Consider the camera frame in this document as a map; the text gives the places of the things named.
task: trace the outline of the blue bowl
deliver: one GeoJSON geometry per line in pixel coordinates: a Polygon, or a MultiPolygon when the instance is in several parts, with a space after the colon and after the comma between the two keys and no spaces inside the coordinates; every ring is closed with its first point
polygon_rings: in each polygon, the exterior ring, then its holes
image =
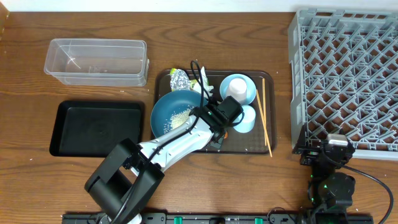
{"type": "Polygon", "coordinates": [[[176,90],[164,95],[156,102],[150,115],[150,127],[156,138],[169,132],[168,123],[173,114],[200,106],[200,94],[190,90],[176,90]]]}
{"type": "Polygon", "coordinates": [[[224,80],[221,82],[220,85],[220,95],[222,99],[224,100],[226,98],[226,89],[228,88],[228,85],[231,82],[231,80],[234,78],[242,78],[246,82],[246,85],[248,86],[246,100],[241,104],[242,105],[251,104],[251,102],[253,102],[253,100],[256,97],[256,84],[254,84],[253,80],[251,80],[248,76],[242,74],[228,75],[226,78],[224,78],[224,80]]]}

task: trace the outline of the white plastic crate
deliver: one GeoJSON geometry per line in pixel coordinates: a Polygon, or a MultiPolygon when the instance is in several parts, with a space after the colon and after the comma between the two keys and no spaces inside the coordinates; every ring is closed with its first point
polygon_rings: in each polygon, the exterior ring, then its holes
{"type": "Polygon", "coordinates": [[[354,157],[398,160],[398,13],[302,9],[289,26],[292,147],[343,130],[354,157]]]}

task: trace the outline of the white cup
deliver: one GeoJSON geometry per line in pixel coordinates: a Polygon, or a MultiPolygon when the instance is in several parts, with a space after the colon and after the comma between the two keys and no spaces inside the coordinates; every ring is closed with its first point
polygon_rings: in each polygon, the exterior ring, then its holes
{"type": "Polygon", "coordinates": [[[238,125],[234,126],[234,129],[239,133],[248,133],[254,127],[254,123],[256,122],[256,111],[253,107],[249,105],[242,106],[244,117],[242,122],[242,115],[239,115],[238,118],[235,119],[234,123],[240,122],[238,125]]]}
{"type": "Polygon", "coordinates": [[[226,96],[232,96],[239,103],[246,100],[248,94],[248,85],[242,78],[234,78],[226,89],[226,96]]]}

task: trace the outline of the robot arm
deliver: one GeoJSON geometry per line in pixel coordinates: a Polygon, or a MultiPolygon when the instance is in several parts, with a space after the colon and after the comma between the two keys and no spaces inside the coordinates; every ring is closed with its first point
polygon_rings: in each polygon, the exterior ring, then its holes
{"type": "Polygon", "coordinates": [[[235,125],[233,121],[242,112],[241,105],[229,96],[219,105],[209,103],[203,108],[194,108],[183,125],[157,139],[140,144],[125,139],[87,180],[85,190],[111,219],[123,203],[126,204],[117,223],[139,223],[139,212],[159,186],[164,171],[210,141],[217,142],[227,127],[235,125]],[[162,148],[152,157],[159,147],[162,148]],[[134,184],[119,170],[121,166],[137,175],[134,184]]]}

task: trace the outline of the clear plastic container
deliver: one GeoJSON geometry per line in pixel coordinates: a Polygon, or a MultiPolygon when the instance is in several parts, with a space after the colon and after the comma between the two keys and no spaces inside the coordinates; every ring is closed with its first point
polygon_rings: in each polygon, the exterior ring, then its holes
{"type": "Polygon", "coordinates": [[[53,39],[44,72],[66,85],[144,86],[148,65],[143,40],[53,39]]]}

